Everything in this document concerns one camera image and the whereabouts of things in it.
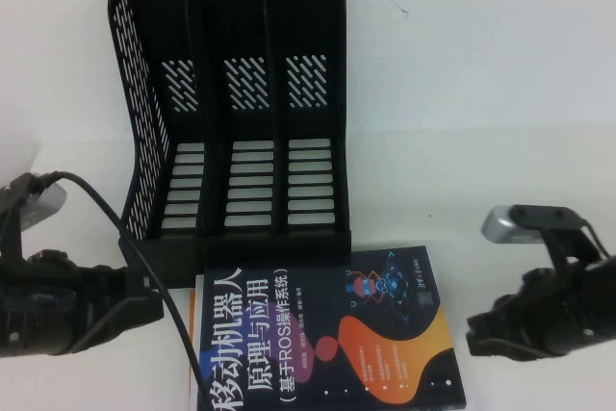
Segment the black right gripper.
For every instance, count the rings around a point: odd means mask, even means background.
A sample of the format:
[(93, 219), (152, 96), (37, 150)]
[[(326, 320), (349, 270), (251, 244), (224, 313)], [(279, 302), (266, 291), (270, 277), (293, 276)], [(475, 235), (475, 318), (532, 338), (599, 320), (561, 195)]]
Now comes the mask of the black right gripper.
[(499, 316), (517, 318), (522, 346), (506, 337), (500, 321), (480, 314), (467, 318), (470, 354), (548, 359), (584, 347), (584, 315), (579, 296), (584, 271), (580, 262), (566, 260), (558, 269), (537, 268), (524, 273), (520, 291), (502, 295), (493, 304), (493, 312)]

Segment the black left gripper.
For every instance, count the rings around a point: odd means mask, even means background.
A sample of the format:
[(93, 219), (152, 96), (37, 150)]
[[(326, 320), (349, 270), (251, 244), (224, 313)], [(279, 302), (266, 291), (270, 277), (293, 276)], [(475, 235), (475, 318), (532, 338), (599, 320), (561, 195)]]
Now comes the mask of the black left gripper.
[(147, 296), (127, 296), (126, 270), (81, 268), (51, 249), (28, 258), (38, 275), (26, 286), (25, 353), (82, 352), (163, 318), (160, 289), (139, 247), (125, 237), (118, 245), (130, 273), (130, 293)]

